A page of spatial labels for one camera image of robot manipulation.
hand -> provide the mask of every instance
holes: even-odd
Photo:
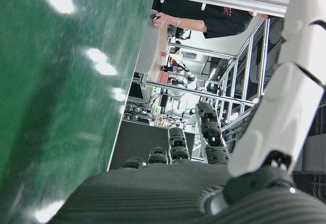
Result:
[[[260,14],[260,13],[257,13],[257,15],[262,18],[262,19],[268,19],[268,15],[267,14]]]
[[[153,19],[152,22],[153,22],[153,24],[154,24],[155,27],[161,28],[167,22],[168,16],[167,16],[167,14],[162,13],[162,12],[161,13],[157,13],[156,16],[158,18]]]

person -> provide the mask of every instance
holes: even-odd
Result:
[[[159,13],[153,19],[155,27],[165,23],[179,28],[200,31],[206,39],[234,36],[244,32],[253,17],[253,12],[207,4],[202,10],[202,3],[186,0],[154,0],[152,9]]]

black cable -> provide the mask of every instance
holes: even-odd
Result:
[[[230,94],[229,92],[223,91],[222,89],[219,89],[219,90],[222,91],[222,92],[224,92],[225,94],[229,94],[229,96],[231,97],[231,94]],[[233,99],[235,99],[236,101],[238,101],[238,102],[242,103],[243,105],[247,106],[245,103],[241,102],[241,101],[238,100],[237,98],[235,98],[235,97],[231,97],[231,98],[233,98]]]

black t-shirt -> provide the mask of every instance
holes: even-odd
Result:
[[[252,19],[248,11],[207,4],[204,11],[202,3],[186,0],[154,0],[153,8],[165,14],[204,21],[207,26],[205,38],[234,36],[245,31]]]

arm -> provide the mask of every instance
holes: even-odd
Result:
[[[153,20],[153,24],[155,27],[161,28],[165,23],[176,25],[178,22],[177,17],[173,17],[164,13],[157,13],[157,19]],[[195,19],[184,19],[181,18],[179,28],[192,30],[192,31],[200,31],[200,32],[207,32],[207,26],[205,25],[204,21],[202,20],[195,20]]]

